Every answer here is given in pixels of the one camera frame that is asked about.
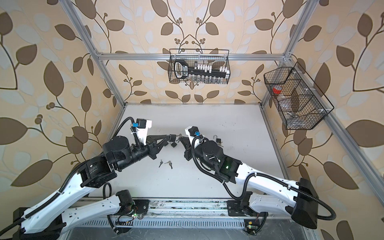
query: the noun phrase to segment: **hanging wire basket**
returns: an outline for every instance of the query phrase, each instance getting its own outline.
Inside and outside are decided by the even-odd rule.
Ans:
[[[303,71],[296,63],[293,68],[280,67],[264,74],[265,86],[287,130],[311,130],[334,109],[312,78],[314,86],[304,82],[300,76]],[[324,97],[329,106],[317,99],[315,92]]]
[[[170,49],[169,82],[228,84],[228,55],[229,50],[222,49]]]

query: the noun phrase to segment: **black wire basket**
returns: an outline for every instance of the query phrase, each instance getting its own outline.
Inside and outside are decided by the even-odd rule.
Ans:
[[[313,87],[304,82],[300,76],[302,70],[296,63],[293,68],[280,67],[264,74],[265,86],[287,130],[311,130],[334,109],[312,78]],[[329,106],[325,106],[315,92],[324,97]]]
[[[222,49],[170,49],[169,82],[228,84],[228,55]]]

